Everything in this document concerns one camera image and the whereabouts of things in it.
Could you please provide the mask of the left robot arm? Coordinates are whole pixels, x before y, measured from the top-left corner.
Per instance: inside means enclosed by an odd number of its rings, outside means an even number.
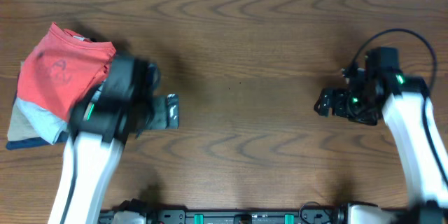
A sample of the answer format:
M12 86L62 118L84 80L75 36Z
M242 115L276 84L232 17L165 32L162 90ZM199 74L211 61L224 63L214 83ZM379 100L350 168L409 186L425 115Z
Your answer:
M154 95L155 63L127 55L71 109L62 175L49 223L97 223L129 135L179 127L177 94Z

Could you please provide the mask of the light grey folded shirt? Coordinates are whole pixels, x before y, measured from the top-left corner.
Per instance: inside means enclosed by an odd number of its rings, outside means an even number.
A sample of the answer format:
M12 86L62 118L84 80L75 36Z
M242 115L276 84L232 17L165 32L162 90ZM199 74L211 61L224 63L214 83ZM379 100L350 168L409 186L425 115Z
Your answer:
M36 133L47 143L55 144L61 134L66 131L67 122L52 112L20 98L17 98L15 103Z

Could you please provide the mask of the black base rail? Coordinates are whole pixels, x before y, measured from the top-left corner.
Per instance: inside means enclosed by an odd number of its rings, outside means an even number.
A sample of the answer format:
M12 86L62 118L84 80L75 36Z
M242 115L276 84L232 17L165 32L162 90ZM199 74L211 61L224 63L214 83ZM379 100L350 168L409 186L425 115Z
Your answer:
M124 201L110 210L102 210L98 223L147 224L257 224L257 223L348 223L349 208L360 207L375 214L400 217L403 209L381 209L367 202L350 202L341 206L323 206L307 202L299 209L187 209L184 206L157 206L137 199Z

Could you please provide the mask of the beige folded garment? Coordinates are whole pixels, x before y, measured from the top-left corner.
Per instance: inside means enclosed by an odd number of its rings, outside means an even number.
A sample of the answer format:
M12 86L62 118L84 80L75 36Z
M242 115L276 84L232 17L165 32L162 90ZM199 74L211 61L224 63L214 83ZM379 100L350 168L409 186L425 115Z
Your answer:
M18 98L15 94L10 117L7 138L9 142L24 141L26 139L39 138L39 133L29 121L37 105Z

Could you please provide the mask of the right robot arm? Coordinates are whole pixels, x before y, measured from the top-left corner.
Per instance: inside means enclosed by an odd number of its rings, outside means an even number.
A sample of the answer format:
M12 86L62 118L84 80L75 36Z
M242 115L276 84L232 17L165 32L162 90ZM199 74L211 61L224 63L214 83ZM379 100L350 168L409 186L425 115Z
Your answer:
M447 212L447 152L433 117L423 78L406 76L398 50L367 52L365 68L343 69L346 88L322 89L314 110L375 126L383 120L391 132L405 174L409 208L387 211L368 203L347 203L334 223L443 223Z

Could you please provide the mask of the red soccer t-shirt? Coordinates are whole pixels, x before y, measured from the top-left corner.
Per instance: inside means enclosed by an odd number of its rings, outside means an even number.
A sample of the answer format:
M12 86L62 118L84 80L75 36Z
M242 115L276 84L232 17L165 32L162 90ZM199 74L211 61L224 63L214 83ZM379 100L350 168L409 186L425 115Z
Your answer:
M17 95L65 121L87 91L105 81L116 49L52 23L24 61Z

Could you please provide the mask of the navy blue folded garment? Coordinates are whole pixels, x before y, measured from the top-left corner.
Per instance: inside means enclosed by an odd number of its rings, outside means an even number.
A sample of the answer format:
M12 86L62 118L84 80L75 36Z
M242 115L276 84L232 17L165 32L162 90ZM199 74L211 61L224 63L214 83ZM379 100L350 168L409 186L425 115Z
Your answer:
M67 130L61 134L59 139L55 144L64 143L67 141L68 138L68 132ZM33 139L26 139L24 141L16 141L16 142L9 142L6 144L6 148L8 150L18 150L23 148L35 148L40 146L47 146L47 145L54 145L49 144L46 141L44 141L41 137L39 138L33 138Z

